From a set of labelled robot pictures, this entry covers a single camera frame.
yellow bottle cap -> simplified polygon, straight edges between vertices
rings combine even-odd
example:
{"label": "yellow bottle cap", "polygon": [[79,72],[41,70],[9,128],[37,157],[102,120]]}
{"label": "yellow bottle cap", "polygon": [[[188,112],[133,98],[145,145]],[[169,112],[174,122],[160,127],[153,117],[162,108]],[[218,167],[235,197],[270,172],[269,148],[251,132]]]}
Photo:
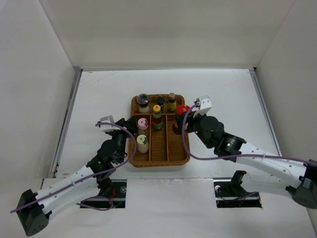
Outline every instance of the yellow bottle cap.
{"label": "yellow bottle cap", "polygon": [[145,145],[147,142],[148,142],[148,138],[147,138],[145,135],[139,135],[139,136],[137,137],[137,143],[138,143],[138,145],[143,146],[143,145]]}
{"label": "yellow bottle cap", "polygon": [[153,111],[154,111],[155,113],[159,113],[159,112],[160,112],[160,106],[159,106],[159,105],[155,105],[155,106],[153,107]]}

woven basket tray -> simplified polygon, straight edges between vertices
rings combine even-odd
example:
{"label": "woven basket tray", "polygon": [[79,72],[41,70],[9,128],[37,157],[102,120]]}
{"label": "woven basket tray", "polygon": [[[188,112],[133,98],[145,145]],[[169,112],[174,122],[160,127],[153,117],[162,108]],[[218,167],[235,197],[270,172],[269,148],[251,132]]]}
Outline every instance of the woven basket tray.
{"label": "woven basket tray", "polygon": [[[176,135],[172,126],[174,124],[174,113],[168,110],[168,94],[153,94],[149,95],[149,107],[153,109],[156,104],[157,98],[163,97],[165,99],[163,117],[163,128],[155,130],[152,127],[152,113],[140,114],[139,105],[137,103],[137,96],[132,98],[131,101],[131,116],[135,116],[137,119],[146,118],[149,121],[150,136],[149,143],[150,149],[147,153],[136,152],[130,163],[135,167],[154,167],[154,166],[175,166],[183,165],[190,159],[190,155],[186,153],[183,147],[182,136]],[[177,105],[185,104],[185,100],[181,95],[176,95]],[[185,135],[185,140],[189,148],[188,135]],[[134,149],[134,142],[129,140],[129,156],[132,155]]]}

black bottle cap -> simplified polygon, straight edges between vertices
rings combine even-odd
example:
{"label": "black bottle cap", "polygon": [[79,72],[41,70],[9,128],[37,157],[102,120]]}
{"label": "black bottle cap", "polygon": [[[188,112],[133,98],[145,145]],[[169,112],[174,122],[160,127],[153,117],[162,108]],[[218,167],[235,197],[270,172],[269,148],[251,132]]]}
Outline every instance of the black bottle cap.
{"label": "black bottle cap", "polygon": [[146,107],[148,104],[149,104],[149,96],[147,94],[140,94],[138,97],[137,97],[137,103],[141,106],[141,107]]}
{"label": "black bottle cap", "polygon": [[160,105],[160,106],[164,104],[164,101],[165,100],[162,97],[157,98],[157,104]]}

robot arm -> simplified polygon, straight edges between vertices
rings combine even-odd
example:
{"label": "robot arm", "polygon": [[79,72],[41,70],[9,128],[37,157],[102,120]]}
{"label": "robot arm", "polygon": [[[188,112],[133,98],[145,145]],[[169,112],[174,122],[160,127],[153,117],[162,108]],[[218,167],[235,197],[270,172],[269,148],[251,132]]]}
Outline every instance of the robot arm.
{"label": "robot arm", "polygon": [[[112,116],[102,118],[101,121],[114,124]],[[121,119],[115,124],[127,128],[131,134],[135,134],[138,131],[134,117],[131,117],[128,121]],[[112,163],[120,164],[124,161],[126,156],[125,144],[128,135],[108,125],[101,125],[100,130],[111,135],[112,138],[101,145],[97,155],[87,165],[46,189],[35,193],[29,189],[21,195],[18,208],[53,194],[53,196],[33,205],[27,205],[24,209],[16,212],[26,236],[33,236],[40,232],[49,224],[50,220],[68,207],[92,196],[105,196],[112,189],[112,182],[109,178],[115,171]],[[93,176],[109,169],[113,170]]]}
{"label": "robot arm", "polygon": [[184,124],[187,133],[194,132],[207,148],[214,148],[217,156],[267,173],[267,176],[259,176],[246,171],[236,171],[230,186],[234,188],[232,190],[237,191],[238,197],[254,191],[264,191],[290,197],[302,206],[317,209],[316,166],[311,162],[306,164],[265,158],[274,155],[253,146],[243,138],[225,132],[223,123],[206,115],[211,109],[208,96],[198,98],[195,105],[197,110],[191,113],[187,112],[190,109],[188,106],[181,106],[181,110],[176,110],[173,126],[175,133],[181,134]]}

condiment bottle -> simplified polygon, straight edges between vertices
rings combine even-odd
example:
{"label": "condiment bottle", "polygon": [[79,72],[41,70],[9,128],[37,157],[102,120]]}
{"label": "condiment bottle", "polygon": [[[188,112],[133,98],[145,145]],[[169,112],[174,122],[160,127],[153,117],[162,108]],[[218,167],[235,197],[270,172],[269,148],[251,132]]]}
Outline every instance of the condiment bottle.
{"label": "condiment bottle", "polygon": [[137,148],[140,153],[148,152],[150,146],[148,143],[148,138],[145,135],[139,135],[137,137]]}
{"label": "condiment bottle", "polygon": [[164,111],[164,98],[163,97],[159,97],[157,98],[157,104],[160,106],[160,112],[163,113]]}
{"label": "condiment bottle", "polygon": [[[175,134],[177,135],[181,135],[182,134],[182,125],[183,125],[183,121],[184,121],[184,117],[186,112],[190,109],[189,106],[187,105],[179,105],[176,109],[176,113],[175,113],[175,121],[172,127],[172,130]],[[187,117],[187,121],[190,121],[192,119],[192,114],[190,113]],[[188,123],[185,124],[185,133],[186,132],[190,132],[190,131],[186,131],[188,127]]]}
{"label": "condiment bottle", "polygon": [[168,95],[168,109],[171,112],[174,112],[176,110],[176,97],[174,93],[170,93]]}
{"label": "condiment bottle", "polygon": [[138,120],[138,132],[139,135],[149,136],[149,122],[145,118]]}
{"label": "condiment bottle", "polygon": [[150,113],[149,100],[149,96],[144,93],[140,94],[137,97],[137,103],[139,104],[139,113]]}
{"label": "condiment bottle", "polygon": [[163,127],[163,117],[162,117],[162,113],[160,112],[159,105],[155,105],[153,107],[152,124],[153,124],[154,129],[156,129],[156,130],[160,130]]}

